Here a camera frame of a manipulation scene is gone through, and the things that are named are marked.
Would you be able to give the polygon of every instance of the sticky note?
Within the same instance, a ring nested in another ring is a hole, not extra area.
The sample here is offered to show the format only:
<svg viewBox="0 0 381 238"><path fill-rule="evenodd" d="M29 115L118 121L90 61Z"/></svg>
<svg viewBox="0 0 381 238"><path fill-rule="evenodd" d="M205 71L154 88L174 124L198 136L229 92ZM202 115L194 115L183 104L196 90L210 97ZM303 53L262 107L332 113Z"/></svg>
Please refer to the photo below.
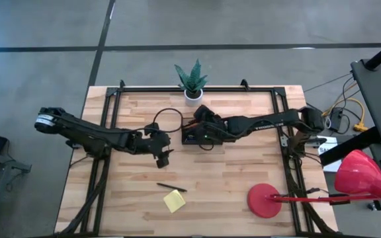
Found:
<svg viewBox="0 0 381 238"><path fill-rule="evenodd" d="M164 197L165 205L169 208L170 212L176 212L179 208L186 204L185 199L179 191L174 190Z"/></svg>

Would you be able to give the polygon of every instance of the wooden tabletop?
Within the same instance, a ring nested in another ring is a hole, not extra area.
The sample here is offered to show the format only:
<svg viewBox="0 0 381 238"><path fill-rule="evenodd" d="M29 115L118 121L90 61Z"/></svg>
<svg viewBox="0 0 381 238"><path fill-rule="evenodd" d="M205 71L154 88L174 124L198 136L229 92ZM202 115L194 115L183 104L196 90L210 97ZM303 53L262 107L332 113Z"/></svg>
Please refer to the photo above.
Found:
<svg viewBox="0 0 381 238"><path fill-rule="evenodd" d="M301 86L282 87L286 88L289 108L306 105ZM105 91L106 87L89 88L84 120L100 123ZM223 117L273 113L269 93L204 93L203 104ZM116 126L144 127L166 107L180 110L185 117L192 117L196 109L185 106L183 93L122 93ZM172 130L179 126L180 117L167 111L157 122L162 130ZM265 219L253 215L246 203L248 190L261 182L273 185L280 193L288 192L275 129L254 132L235 143L216 146L212 151L182 145L180 132L170 137L174 152L170 154L170 165L163 169L156 167L151 155L112 152L100 235L294 235L289 204L283 204L276 217ZM84 155L84 151L76 151L72 162ZM302 160L306 188L327 190L321 166L308 158ZM82 207L91 164L89 158L70 169L56 231L65 228ZM187 189L188 192L182 193L186 204L171 214L163 201L170 190L156 185L157 182ZM327 194L317 192L310 196ZM305 223L301 206L298 207ZM331 228L337 229L329 204L313 204L313 207Z"/></svg>

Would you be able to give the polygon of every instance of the white pot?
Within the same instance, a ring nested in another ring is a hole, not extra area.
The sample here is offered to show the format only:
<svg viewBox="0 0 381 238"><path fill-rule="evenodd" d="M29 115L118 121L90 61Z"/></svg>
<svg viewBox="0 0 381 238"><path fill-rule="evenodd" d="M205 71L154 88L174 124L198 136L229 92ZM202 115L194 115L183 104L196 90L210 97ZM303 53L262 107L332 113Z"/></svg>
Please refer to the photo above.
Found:
<svg viewBox="0 0 381 238"><path fill-rule="evenodd" d="M201 90L201 95L197 99L191 99L186 95L186 90L183 92L185 94L185 102L187 106L199 106L202 104L202 96L204 95L204 91Z"/></svg>

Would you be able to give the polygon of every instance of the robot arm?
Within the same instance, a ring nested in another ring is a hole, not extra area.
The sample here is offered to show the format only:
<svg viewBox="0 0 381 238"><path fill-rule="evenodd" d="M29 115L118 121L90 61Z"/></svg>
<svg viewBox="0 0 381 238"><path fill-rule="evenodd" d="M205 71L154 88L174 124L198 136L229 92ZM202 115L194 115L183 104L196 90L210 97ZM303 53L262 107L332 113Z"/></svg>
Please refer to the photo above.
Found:
<svg viewBox="0 0 381 238"><path fill-rule="evenodd" d="M231 116L221 118L208 107L202 105L194 113L194 120L184 127L199 141L213 140L235 142L258 130L266 130L280 126L292 126L304 135L316 135L324 130L321 114L311 108L301 110L290 109L285 112L248 118L246 116Z"/></svg>
<svg viewBox="0 0 381 238"><path fill-rule="evenodd" d="M159 130L157 123L144 128L145 135L149 134L149 138L144 139L137 130L107 129L76 118L62 108L41 108L34 127L45 134L60 134L70 142L82 145L96 158L107 156L113 148L132 155L152 154L157 159L158 168L162 168L169 164L169 154L173 151L163 151L170 145L170 138Z"/></svg>

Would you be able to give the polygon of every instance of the concrete floor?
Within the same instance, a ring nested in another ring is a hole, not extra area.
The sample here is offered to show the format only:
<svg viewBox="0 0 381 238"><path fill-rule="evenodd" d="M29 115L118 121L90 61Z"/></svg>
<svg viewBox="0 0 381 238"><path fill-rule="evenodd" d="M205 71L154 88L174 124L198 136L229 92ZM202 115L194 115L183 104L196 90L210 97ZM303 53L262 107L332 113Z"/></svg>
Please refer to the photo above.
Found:
<svg viewBox="0 0 381 238"><path fill-rule="evenodd" d="M0 47L98 46L108 3L0 0ZM116 0L111 17L106 46L381 43L381 0ZM199 58L210 85L236 85L245 78L252 85L308 89L348 73L352 61L379 50L104 52L95 84L123 79L127 85L176 85L173 65L190 68ZM33 164L3 198L0 237L53 232L71 150L61 136L38 133L33 123L41 106L80 116L94 58L95 52L0 53L0 135L12 141L14 158ZM307 92L306 99L326 109L344 82ZM355 98L362 100L360 94ZM360 114L356 104L347 108ZM373 126L368 112L366 126ZM330 190L333 179L327 175ZM335 207L339 230L381 237L381 212L364 205Z"/></svg>

